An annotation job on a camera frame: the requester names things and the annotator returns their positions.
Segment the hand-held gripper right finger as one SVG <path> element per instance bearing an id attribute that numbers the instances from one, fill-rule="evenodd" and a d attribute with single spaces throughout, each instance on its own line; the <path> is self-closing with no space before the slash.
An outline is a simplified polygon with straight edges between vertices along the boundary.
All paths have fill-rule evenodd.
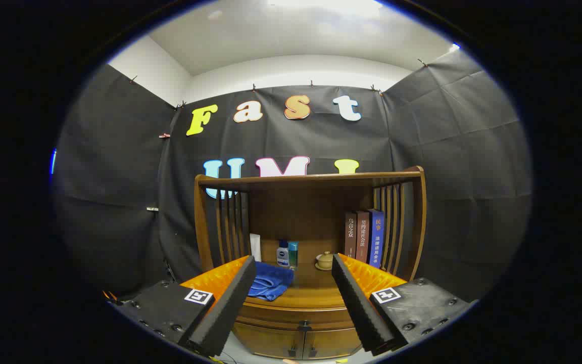
<path id="1" fill-rule="evenodd" d="M 340 253 L 331 274 L 363 350 L 374 356 L 434 336 L 473 307 L 429 279 L 405 281 Z"/>

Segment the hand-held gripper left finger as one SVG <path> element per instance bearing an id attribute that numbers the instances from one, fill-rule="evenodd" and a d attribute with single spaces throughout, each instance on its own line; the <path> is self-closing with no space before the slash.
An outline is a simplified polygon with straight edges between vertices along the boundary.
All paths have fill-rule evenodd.
<path id="1" fill-rule="evenodd" d="M 177 284 L 160 281 L 112 307 L 173 345 L 206 357 L 220 355 L 256 277 L 247 255 Z"/>

